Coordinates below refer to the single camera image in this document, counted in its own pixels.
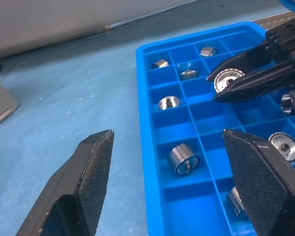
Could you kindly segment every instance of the textured grip pad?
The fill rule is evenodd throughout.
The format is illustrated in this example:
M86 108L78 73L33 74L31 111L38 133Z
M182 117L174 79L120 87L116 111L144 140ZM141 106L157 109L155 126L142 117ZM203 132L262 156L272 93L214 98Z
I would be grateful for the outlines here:
M234 182L258 236L295 235L295 169L267 140L224 130Z

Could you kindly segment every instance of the metal cylinder part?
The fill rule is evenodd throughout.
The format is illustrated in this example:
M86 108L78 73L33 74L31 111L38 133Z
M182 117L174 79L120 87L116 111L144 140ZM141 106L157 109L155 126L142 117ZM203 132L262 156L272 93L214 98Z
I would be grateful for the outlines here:
M221 92L227 85L234 82L234 80L238 79L241 76L244 76L241 70L238 69L226 69L222 70L217 74L214 80L214 89L217 93Z
M291 135L276 132L269 137L269 141L288 162L295 162L295 139Z
M198 77L199 72L197 70L189 70L183 71L180 73L181 80L189 80Z
M166 61L164 59L161 59L161 60L159 60L158 62L156 62L156 63L154 63L152 65L152 69L163 68L163 67L166 67L166 66L169 66L168 61Z
M180 144L172 149L167 158L170 166L178 175L185 175L198 164L198 155L186 144Z
M295 90L283 94L281 109L288 116L295 115Z
M239 197L236 187L232 188L231 192L227 194L227 200L229 201L238 218L247 218L247 214L245 212L243 204L241 203L241 199Z
M203 47L200 51L200 55L202 57L211 57L211 56L214 56L216 55L217 51L215 48L213 47Z
M168 108L175 108L180 106L179 98L175 96L167 96L162 98L158 103L158 108L160 110L166 110Z

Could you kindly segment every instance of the blue plastic tray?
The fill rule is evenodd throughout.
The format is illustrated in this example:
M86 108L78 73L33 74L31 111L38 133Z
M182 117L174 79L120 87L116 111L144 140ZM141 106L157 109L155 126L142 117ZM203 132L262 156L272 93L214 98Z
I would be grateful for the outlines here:
M237 219L226 195L234 187L222 129L232 128L268 139L278 131L295 138L295 116L279 106L283 91L244 103L215 103L213 84L206 76L221 61L254 47L265 31L254 23L234 24L147 44L137 50L137 74L142 155L149 236L255 236L248 220ZM203 46L218 54L202 58ZM151 69L160 59L170 66ZM200 76L180 81L186 68ZM157 103L164 96L181 99L181 106L165 111ZM179 177L167 163L170 150L190 145L200 163Z

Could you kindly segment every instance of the light blue table surface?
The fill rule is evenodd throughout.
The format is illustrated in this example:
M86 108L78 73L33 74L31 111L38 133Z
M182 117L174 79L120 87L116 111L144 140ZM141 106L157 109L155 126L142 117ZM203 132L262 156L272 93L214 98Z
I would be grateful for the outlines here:
M207 0L3 59L17 111L0 125L0 236L15 235L49 177L88 135L115 131L97 234L146 236L135 50L286 11L276 0Z

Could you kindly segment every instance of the shiny metal part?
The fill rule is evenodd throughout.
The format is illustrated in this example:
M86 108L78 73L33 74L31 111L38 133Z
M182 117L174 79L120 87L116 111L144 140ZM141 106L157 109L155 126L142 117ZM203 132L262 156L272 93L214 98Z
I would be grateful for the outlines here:
M169 66L168 61L166 61L164 59L161 59L161 60L159 60L158 62L156 62L156 63L154 63L152 65L152 69L163 68L163 67L166 67L166 66Z
M181 80L194 79L198 77L198 75L199 75L199 72L197 70L187 69L186 71L180 73L180 79Z
M216 55L217 51L215 48L213 47L203 47L200 51L200 55L202 57L211 57L211 56L214 56Z
M247 214L245 212L243 204L241 203L241 199L239 197L236 187L232 188L231 192L227 194L227 200L229 201L238 218L247 218Z
M217 93L221 92L227 85L232 83L245 74L238 69L226 69L217 74L214 80L214 89Z
M198 164L198 154L195 154L186 144L180 144L172 149L167 158L170 166L178 175L185 175Z
M295 90L283 94L281 109L288 116L295 115Z
M158 108L160 110L166 110L168 108L175 108L180 106L179 98L175 96L167 96L162 98L158 103Z
M290 163L295 162L295 139L287 133L276 132L269 137L269 141Z

